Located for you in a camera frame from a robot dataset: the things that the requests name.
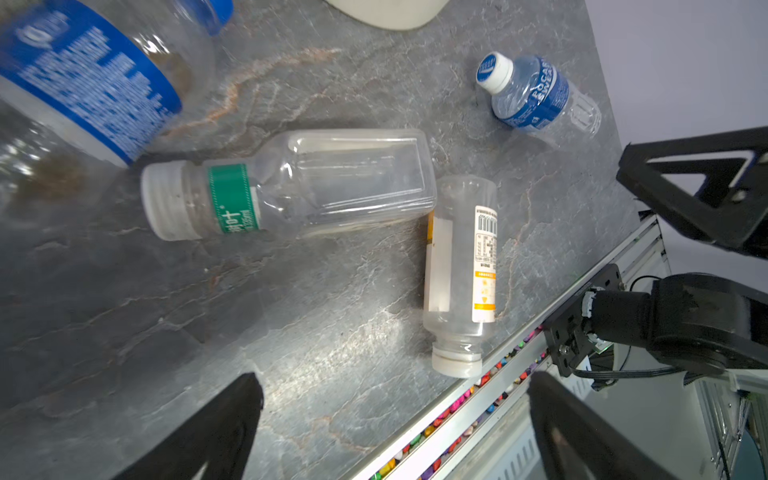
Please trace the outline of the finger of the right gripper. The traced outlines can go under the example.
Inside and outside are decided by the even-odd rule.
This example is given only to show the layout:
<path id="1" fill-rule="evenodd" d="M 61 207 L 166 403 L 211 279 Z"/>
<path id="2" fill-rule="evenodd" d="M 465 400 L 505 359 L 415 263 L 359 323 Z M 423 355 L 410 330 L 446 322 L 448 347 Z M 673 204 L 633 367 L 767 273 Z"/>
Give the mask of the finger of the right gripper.
<path id="1" fill-rule="evenodd" d="M 767 128 L 628 145 L 616 180 L 681 235 L 767 256 Z"/>

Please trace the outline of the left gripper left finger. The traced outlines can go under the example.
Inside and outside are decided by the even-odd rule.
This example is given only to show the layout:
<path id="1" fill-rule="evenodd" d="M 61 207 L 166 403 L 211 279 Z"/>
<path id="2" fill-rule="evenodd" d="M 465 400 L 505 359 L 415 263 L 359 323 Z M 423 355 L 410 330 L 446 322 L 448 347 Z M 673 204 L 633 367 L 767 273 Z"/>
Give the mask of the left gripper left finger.
<path id="1" fill-rule="evenodd" d="M 241 479 L 263 407 L 263 389 L 256 375 L 242 374 L 116 477 Z"/>

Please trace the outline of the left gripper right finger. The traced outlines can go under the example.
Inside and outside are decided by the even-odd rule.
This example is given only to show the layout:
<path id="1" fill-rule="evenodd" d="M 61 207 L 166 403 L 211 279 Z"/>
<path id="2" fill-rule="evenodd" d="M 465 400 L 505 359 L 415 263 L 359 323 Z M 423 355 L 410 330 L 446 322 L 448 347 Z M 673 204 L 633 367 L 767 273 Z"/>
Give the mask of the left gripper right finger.
<path id="1" fill-rule="evenodd" d="M 555 377 L 535 372 L 530 417 L 548 479 L 672 479 Z"/>

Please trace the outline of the blue label bottle white cap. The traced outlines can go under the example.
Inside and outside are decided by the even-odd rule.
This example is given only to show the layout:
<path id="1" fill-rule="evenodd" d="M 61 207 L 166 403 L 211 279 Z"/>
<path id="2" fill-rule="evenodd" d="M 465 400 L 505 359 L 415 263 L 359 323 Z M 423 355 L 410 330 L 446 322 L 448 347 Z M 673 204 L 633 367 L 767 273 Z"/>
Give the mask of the blue label bottle white cap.
<path id="1" fill-rule="evenodd" d="M 586 141 L 600 129 L 597 103 L 543 57 L 491 52 L 480 61 L 475 81 L 490 95 L 499 121 L 552 147 Z"/>

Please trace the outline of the clear bottle yellow white label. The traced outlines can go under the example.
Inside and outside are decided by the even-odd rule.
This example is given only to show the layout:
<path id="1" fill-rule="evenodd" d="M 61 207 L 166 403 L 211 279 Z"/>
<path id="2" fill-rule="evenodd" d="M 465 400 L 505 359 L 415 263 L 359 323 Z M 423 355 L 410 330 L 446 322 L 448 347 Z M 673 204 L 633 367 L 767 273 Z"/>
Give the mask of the clear bottle yellow white label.
<path id="1" fill-rule="evenodd" d="M 482 375 L 482 344 L 496 312 L 497 187 L 474 175 L 437 182 L 427 228 L 423 326 L 432 366 L 453 378 Z"/>

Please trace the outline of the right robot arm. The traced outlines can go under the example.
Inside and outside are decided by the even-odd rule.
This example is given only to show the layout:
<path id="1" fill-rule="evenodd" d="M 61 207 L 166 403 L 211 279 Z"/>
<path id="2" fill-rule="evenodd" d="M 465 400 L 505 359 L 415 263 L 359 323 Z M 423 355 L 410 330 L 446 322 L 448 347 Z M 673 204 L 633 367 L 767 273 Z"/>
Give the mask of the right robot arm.
<path id="1" fill-rule="evenodd" d="M 751 128 L 631 144 L 617 180 L 678 233 L 743 256 L 767 255 L 767 131 Z M 609 265 L 543 324 L 563 376 L 593 339 L 646 350 L 660 374 L 715 376 L 767 365 L 767 297 L 708 274 L 671 275 L 648 292 L 621 290 Z"/>

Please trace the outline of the white plastic waste bin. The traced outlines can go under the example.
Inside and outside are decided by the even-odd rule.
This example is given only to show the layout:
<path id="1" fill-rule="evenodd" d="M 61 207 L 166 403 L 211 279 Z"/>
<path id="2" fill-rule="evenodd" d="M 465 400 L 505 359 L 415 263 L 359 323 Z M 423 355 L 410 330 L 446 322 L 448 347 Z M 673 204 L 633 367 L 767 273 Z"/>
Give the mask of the white plastic waste bin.
<path id="1" fill-rule="evenodd" d="M 392 31 L 423 27 L 448 0 L 327 0 L 327 3 L 364 24 Z"/>

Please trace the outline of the clear bottle green neck label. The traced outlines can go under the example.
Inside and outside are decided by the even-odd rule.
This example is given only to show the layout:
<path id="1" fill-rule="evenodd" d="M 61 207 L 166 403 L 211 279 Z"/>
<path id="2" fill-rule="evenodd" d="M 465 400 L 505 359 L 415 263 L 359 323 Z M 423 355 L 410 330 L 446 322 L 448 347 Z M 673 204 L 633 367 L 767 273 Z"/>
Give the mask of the clear bottle green neck label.
<path id="1" fill-rule="evenodd" d="M 417 129 L 287 131 L 249 158 L 155 163 L 141 175 L 146 218 L 165 241 L 358 230 L 425 216 L 436 197 Z"/>

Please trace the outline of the clear bottle blue label cap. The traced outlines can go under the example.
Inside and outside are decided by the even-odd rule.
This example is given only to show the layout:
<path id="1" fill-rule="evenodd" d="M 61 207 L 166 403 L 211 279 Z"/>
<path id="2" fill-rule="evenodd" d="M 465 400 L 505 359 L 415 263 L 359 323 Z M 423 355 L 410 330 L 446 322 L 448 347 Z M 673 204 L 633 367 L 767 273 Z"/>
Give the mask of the clear bottle blue label cap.
<path id="1" fill-rule="evenodd" d="M 201 97 L 230 1 L 37 1 L 1 23 L 1 203 L 80 197 Z"/>

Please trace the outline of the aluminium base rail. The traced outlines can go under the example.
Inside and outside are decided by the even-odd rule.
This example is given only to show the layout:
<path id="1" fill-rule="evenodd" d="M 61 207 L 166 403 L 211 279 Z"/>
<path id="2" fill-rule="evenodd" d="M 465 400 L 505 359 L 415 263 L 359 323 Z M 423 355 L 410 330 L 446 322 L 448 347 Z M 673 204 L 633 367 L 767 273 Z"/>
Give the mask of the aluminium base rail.
<path id="1" fill-rule="evenodd" d="M 462 380 L 355 465 L 352 479 L 539 479 L 543 464 L 530 418 L 529 375 L 558 370 L 544 317 L 489 357 L 488 380 Z M 680 479 L 723 479 L 748 445 L 747 422 L 767 391 L 763 370 L 685 384 L 681 375 L 623 380 L 595 391 L 587 379 L 565 387 L 635 447 Z"/>

